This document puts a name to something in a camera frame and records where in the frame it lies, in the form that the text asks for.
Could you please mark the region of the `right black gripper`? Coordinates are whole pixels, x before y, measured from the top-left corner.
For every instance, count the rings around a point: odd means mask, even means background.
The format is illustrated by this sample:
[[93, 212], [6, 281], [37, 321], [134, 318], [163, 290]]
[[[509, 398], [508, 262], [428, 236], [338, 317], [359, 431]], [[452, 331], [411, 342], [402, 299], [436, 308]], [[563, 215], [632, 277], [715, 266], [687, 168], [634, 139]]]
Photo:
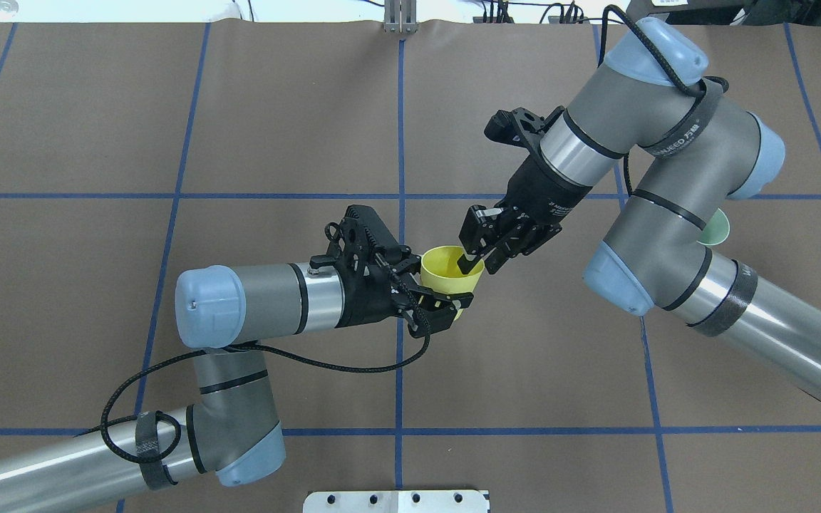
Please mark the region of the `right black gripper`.
[[528, 156], [510, 178], [499, 207], [475, 204], [467, 211], [459, 233], [467, 263], [459, 259], [458, 266], [469, 274], [483, 261], [495, 275], [509, 260], [533, 254], [561, 232], [561, 221], [590, 191], [564, 179], [542, 157]]

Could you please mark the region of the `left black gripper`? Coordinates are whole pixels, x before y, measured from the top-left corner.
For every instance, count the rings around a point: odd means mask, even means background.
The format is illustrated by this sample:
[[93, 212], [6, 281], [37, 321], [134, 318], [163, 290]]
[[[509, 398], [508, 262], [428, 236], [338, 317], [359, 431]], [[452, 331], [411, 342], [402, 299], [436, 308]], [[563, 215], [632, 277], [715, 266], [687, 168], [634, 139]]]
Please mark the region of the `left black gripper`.
[[[473, 302], [472, 292], [444, 294], [417, 284], [415, 276], [420, 272], [421, 256], [410, 247], [372, 242], [368, 246], [368, 260], [344, 253], [336, 263], [344, 292], [342, 315], [336, 327], [402, 317], [411, 337], [424, 338], [452, 327], [459, 313]], [[396, 295], [392, 285], [397, 285]]]

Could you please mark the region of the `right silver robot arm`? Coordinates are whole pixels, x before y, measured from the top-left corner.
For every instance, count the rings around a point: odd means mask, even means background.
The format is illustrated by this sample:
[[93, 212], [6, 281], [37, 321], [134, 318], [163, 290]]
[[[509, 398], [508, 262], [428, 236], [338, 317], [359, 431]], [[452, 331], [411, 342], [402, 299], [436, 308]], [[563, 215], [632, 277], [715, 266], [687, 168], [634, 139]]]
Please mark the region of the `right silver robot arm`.
[[703, 232], [726, 200], [775, 179], [785, 144], [726, 97], [727, 82], [690, 39], [654, 17], [599, 58], [567, 107], [539, 116], [499, 110], [492, 142], [527, 150], [495, 207], [475, 205], [460, 228], [460, 270], [491, 274], [561, 231], [564, 218], [638, 148], [653, 162], [584, 270], [584, 283], [622, 311], [670, 311], [707, 337], [730, 341], [821, 402], [821, 311], [713, 252]]

